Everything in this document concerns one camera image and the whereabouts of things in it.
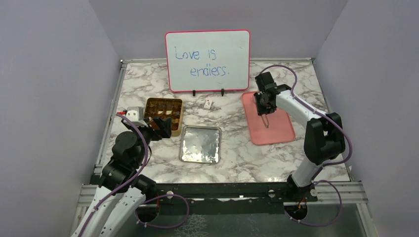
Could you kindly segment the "pink silicone tongs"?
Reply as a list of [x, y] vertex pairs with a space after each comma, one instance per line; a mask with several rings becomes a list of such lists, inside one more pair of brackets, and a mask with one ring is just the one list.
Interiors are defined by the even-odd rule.
[[265, 128], [269, 128], [269, 119], [267, 115], [261, 115], [262, 122]]

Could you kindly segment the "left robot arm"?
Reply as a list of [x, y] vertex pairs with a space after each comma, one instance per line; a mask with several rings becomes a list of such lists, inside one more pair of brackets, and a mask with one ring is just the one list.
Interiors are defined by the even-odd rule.
[[155, 198], [156, 182], [141, 172], [150, 157], [150, 142], [171, 137], [171, 118], [134, 123], [118, 116], [128, 130], [115, 139], [110, 161], [102, 168], [93, 200], [74, 237], [113, 237], [139, 205]]

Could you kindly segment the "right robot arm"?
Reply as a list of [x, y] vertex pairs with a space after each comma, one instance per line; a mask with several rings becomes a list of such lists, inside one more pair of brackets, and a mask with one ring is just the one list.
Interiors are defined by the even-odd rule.
[[272, 114], [280, 108], [305, 128], [305, 158], [288, 177], [285, 187], [286, 197], [297, 201], [311, 187], [321, 166], [345, 151], [341, 117], [307, 104], [288, 85], [277, 85], [269, 72], [260, 73], [255, 82], [258, 91], [254, 93], [254, 98], [259, 116]]

